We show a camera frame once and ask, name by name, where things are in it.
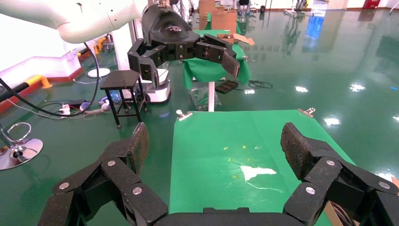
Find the plastic bag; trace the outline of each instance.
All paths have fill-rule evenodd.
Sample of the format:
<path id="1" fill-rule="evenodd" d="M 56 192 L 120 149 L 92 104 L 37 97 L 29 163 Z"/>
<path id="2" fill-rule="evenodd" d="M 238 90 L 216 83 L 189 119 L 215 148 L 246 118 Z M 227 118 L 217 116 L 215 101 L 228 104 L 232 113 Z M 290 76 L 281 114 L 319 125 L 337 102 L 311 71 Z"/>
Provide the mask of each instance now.
<path id="1" fill-rule="evenodd" d="M 208 94 L 209 94 L 208 90 L 209 90 L 208 87 L 202 87 L 202 88 L 194 88 L 189 92 L 191 100 L 198 111 L 208 111 Z M 222 105 L 222 103 L 220 103 L 220 100 L 215 92 L 215 108 L 218 105 Z"/>

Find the white cable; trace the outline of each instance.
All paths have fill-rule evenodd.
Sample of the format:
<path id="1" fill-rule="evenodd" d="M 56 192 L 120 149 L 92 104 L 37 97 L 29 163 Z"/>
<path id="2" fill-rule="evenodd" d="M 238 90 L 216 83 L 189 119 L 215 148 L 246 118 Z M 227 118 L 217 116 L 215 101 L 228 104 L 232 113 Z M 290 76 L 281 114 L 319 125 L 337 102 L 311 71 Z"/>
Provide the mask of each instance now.
<path id="1" fill-rule="evenodd" d="M 24 110 L 27 110 L 27 111 L 29 111 L 29 112 L 32 112 L 33 114 L 36 114 L 36 115 L 39 115 L 39 116 L 43 116 L 43 117 L 45 117 L 45 118 L 49 118 L 49 119 L 57 119 L 57 120 L 63 120 L 64 118 L 55 118 L 55 117 L 51 117 L 51 116 L 47 116 L 47 115 L 44 115 L 44 114 L 40 114 L 40 113 L 37 113 L 37 112 L 34 112 L 34 111 L 32 111 L 32 110 L 30 110 L 30 109 L 27 109 L 27 108 L 24 108 L 24 107 L 21 107 L 21 106 L 18 106 L 18 105 L 16 105 L 14 102 L 12 102 L 11 100 L 9 100 L 9 99 L 6 99 L 8 102 L 10 102 L 10 103 L 12 103 L 15 107 L 17 107 L 17 108 L 21 108 L 21 109 L 24 109 Z M 91 115 L 90 113 L 89 114 L 87 114 L 87 115 L 85 115 L 85 114 L 83 114 L 83 115 L 81 115 L 81 116 L 78 116 L 78 117 L 69 117 L 69 118 L 66 118 L 66 119 L 84 119 L 84 120 L 91 120 L 91 119 L 93 119 L 93 118 L 95 118 L 95 117 L 93 117 L 93 118 L 90 118 L 90 119 L 85 119 L 85 116 L 88 116 L 88 115 Z"/>
<path id="2" fill-rule="evenodd" d="M 82 81 L 76 81 L 75 79 L 73 79 L 73 81 L 77 82 L 77 83 L 80 83 L 80 84 L 85 84 L 85 85 L 97 83 L 96 81 L 94 81 L 94 82 L 82 82 Z"/>
<path id="3" fill-rule="evenodd" d="M 18 105 L 16 105 L 14 102 L 12 102 L 10 99 L 6 99 L 6 100 L 7 100 L 8 102 L 12 103 L 15 107 L 25 109 L 25 110 L 27 110 L 27 111 L 29 111 L 29 112 L 32 112 L 33 114 L 40 115 L 40 116 L 43 116 L 43 117 L 46 117 L 46 118 L 49 118 L 49 119 L 61 119 L 61 120 L 62 120 L 62 118 L 54 118 L 54 117 L 51 117 L 51 116 L 47 116 L 47 115 L 44 115 L 44 114 L 40 114 L 40 113 L 34 112 L 34 111 L 32 111 L 31 109 L 27 109 L 27 108 L 18 106 Z"/>

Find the white round stand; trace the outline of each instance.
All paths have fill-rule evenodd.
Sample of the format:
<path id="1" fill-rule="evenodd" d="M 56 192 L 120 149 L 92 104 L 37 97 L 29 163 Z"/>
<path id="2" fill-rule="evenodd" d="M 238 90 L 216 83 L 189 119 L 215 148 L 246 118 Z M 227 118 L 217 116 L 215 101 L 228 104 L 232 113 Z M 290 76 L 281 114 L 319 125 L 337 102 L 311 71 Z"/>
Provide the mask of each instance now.
<path id="1" fill-rule="evenodd" d="M 111 73 L 111 71 L 108 68 L 100 68 L 99 69 L 100 77 L 104 77 L 104 76 L 108 75 L 109 73 Z M 97 78 L 97 69 L 93 69 L 93 70 L 89 71 L 88 76 L 90 78 Z"/>

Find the yellow safety barrier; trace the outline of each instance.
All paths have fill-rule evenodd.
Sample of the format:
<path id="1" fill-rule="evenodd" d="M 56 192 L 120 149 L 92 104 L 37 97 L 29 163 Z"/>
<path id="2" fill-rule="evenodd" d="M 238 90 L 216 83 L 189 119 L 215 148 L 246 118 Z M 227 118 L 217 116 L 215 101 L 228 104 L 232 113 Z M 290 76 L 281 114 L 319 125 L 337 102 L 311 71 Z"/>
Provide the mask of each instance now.
<path id="1" fill-rule="evenodd" d="M 50 83 L 48 82 L 47 78 L 44 77 L 43 75 L 35 75 L 35 76 L 31 77 L 30 79 L 28 79 L 28 80 L 26 81 L 26 83 L 28 83 L 28 85 L 31 86 L 32 84 L 35 84 L 35 83 L 37 83 L 38 81 L 41 81 L 41 84 L 42 84 L 42 86 L 43 86 L 43 89 L 47 89 L 47 88 L 50 88 L 50 87 L 53 86 L 52 84 L 50 84 Z"/>

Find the wire bundle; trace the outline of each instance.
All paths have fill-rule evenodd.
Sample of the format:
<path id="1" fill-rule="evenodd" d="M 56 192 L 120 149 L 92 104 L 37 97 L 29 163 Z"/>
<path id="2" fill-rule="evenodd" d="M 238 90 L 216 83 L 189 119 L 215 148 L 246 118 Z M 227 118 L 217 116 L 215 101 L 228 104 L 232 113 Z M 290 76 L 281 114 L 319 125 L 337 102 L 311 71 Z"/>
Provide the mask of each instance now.
<path id="1" fill-rule="evenodd" d="M 334 211 L 342 222 L 343 226 L 356 226 L 355 221 L 349 217 L 346 211 L 336 203 L 331 202 Z"/>
<path id="2" fill-rule="evenodd" d="M 270 82 L 258 81 L 258 80 L 249 80 L 248 86 L 249 86 L 249 88 L 247 88 L 247 89 L 237 89 L 237 88 L 234 88 L 234 89 L 239 90 L 239 91 L 246 91 L 248 89 L 271 89 L 271 88 L 273 88 L 273 84 L 271 84 Z"/>

